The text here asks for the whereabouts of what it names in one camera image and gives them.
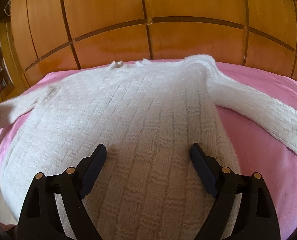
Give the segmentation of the white knitted sweater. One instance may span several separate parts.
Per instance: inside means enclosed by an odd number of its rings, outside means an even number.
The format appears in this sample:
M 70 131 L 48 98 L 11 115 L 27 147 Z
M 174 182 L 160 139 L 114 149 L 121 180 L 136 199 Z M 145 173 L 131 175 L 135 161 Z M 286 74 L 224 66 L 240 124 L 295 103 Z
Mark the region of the white knitted sweater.
M 297 109 L 226 76 L 211 56 L 113 62 L 0 103 L 1 134 L 21 123 L 0 153 L 4 199 L 19 218 L 35 174 L 59 174 L 103 144 L 107 159 L 85 199 L 100 235 L 193 239 L 213 198 L 190 146 L 242 173 L 217 107 L 245 116 L 297 155 Z

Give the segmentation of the pink bedspread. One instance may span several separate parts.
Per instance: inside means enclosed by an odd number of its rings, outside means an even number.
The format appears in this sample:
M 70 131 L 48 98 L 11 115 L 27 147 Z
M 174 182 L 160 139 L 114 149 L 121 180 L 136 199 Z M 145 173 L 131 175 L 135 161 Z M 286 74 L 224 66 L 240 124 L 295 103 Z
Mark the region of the pink bedspread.
M 297 82 L 258 69 L 218 63 L 234 80 L 258 89 L 297 109 Z M 264 175 L 280 223 L 282 239 L 297 228 L 297 155 L 255 122 L 231 109 L 217 107 L 223 127 L 238 157 L 242 174 Z

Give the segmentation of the wooden panelled headboard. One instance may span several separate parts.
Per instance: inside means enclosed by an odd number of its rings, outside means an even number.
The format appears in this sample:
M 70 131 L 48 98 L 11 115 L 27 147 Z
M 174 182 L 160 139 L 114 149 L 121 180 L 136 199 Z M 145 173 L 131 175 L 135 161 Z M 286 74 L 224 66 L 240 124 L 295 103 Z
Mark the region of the wooden panelled headboard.
M 297 81 L 297 0 L 11 0 L 32 86 L 112 61 L 211 55 Z

